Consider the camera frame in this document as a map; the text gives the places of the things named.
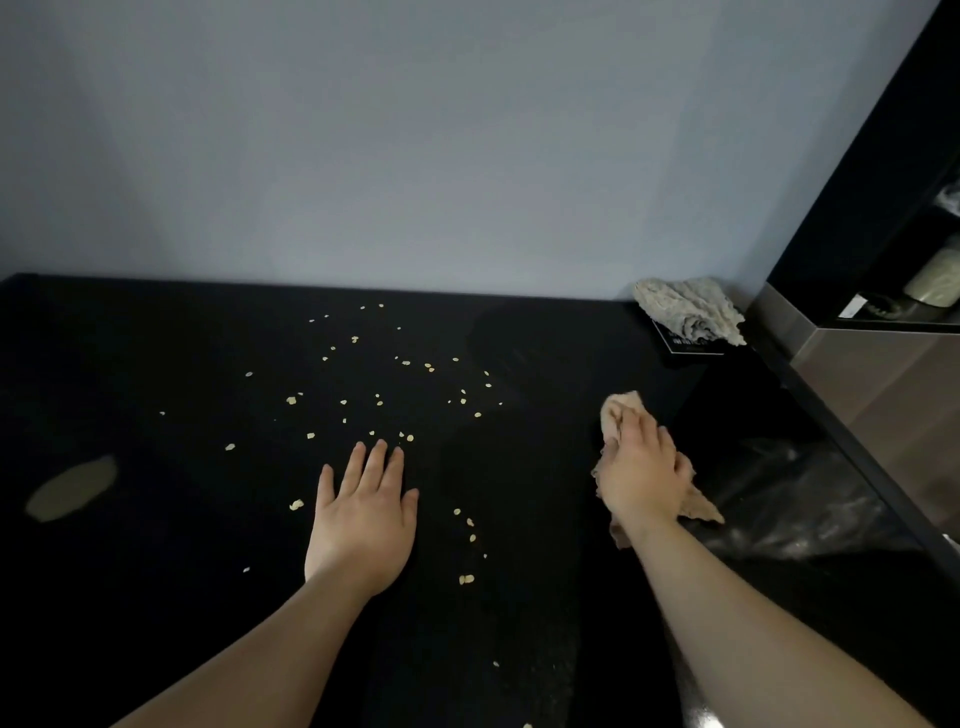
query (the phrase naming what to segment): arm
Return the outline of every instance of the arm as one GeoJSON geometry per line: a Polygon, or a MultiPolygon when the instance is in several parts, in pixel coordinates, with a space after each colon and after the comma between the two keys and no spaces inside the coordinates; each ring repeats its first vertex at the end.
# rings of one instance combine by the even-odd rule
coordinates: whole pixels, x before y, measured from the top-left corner
{"type": "Polygon", "coordinates": [[[708,704],[727,728],[928,726],[869,670],[753,589],[677,523],[693,476],[666,428],[625,415],[601,496],[623,524],[708,704]]]}
{"type": "Polygon", "coordinates": [[[380,440],[364,468],[357,443],[340,494],[324,465],[307,548],[306,583],[249,634],[125,717],[116,728],[299,728],[320,702],[341,644],[367,601],[410,556],[416,490],[400,497],[403,451],[384,471],[380,440]]]}

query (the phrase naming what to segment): white wall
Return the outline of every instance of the white wall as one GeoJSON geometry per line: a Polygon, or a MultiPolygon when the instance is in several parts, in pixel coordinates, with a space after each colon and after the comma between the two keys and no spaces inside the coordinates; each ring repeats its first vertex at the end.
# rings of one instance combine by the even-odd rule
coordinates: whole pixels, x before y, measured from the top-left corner
{"type": "Polygon", "coordinates": [[[754,294],[935,0],[23,0],[0,270],[754,294]]]}

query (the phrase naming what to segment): hand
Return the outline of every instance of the hand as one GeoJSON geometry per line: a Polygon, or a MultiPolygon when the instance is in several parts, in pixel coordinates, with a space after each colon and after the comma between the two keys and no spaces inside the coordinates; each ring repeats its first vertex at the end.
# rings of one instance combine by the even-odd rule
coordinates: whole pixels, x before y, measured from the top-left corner
{"type": "Polygon", "coordinates": [[[680,515],[693,466],[677,452],[666,427],[647,411],[624,408],[620,443],[605,443],[597,466],[600,497],[628,530],[680,515]]]}
{"type": "Polygon", "coordinates": [[[356,444],[337,497],[333,469],[324,465],[303,574],[309,581],[316,573],[338,571],[370,598],[394,583],[410,557],[420,492],[400,497],[403,450],[394,448],[386,471],[387,443],[377,441],[364,468],[366,451],[356,444]]]}

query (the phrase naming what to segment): rag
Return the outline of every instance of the rag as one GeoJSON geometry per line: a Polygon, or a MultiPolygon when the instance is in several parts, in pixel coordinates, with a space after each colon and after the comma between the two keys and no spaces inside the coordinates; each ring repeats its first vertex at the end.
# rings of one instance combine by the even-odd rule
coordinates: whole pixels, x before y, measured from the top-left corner
{"type": "MultiPolygon", "coordinates": [[[[622,395],[610,395],[604,400],[603,406],[600,408],[600,431],[603,432],[605,443],[613,439],[619,444],[621,434],[620,427],[623,424],[624,411],[627,409],[634,410],[637,414],[646,411],[646,408],[643,406],[643,400],[640,399],[640,395],[636,391],[625,392],[622,395]]],[[[594,479],[599,475],[601,462],[603,462],[602,450],[600,452],[600,460],[590,473],[594,479]]],[[[597,496],[600,496],[599,481],[597,482],[597,496]]],[[[701,521],[724,522],[724,517],[720,514],[720,511],[717,510],[717,507],[713,505],[692,482],[686,485],[684,500],[680,505],[680,515],[689,519],[700,519],[701,521]]],[[[627,532],[623,530],[623,526],[620,525],[616,516],[611,517],[610,535],[617,548],[630,548],[630,538],[627,536],[627,532]]]]}
{"type": "Polygon", "coordinates": [[[737,328],[743,314],[714,279],[639,280],[634,298],[650,318],[684,339],[725,339],[737,347],[747,343],[737,328]]]}

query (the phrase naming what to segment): beige cloth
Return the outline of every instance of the beige cloth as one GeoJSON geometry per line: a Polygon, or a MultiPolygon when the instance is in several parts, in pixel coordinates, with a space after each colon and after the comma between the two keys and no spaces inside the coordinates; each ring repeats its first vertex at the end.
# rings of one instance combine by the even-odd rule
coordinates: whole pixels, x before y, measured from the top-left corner
{"type": "MultiPolygon", "coordinates": [[[[635,412],[643,412],[645,407],[640,395],[634,392],[625,392],[622,395],[610,395],[604,400],[600,408],[600,430],[603,432],[603,439],[606,443],[610,439],[620,442],[620,426],[623,423],[624,409],[632,409],[635,412]]],[[[593,468],[591,473],[594,478],[597,477],[600,463],[593,468]]],[[[597,495],[600,495],[599,484],[597,495]]],[[[724,517],[717,510],[717,507],[711,503],[707,497],[697,490],[691,482],[687,486],[684,502],[680,506],[680,515],[689,519],[700,519],[701,521],[724,522],[724,517]]],[[[630,548],[630,539],[627,537],[623,527],[617,521],[616,516],[610,521],[610,535],[617,548],[630,548]]]]}

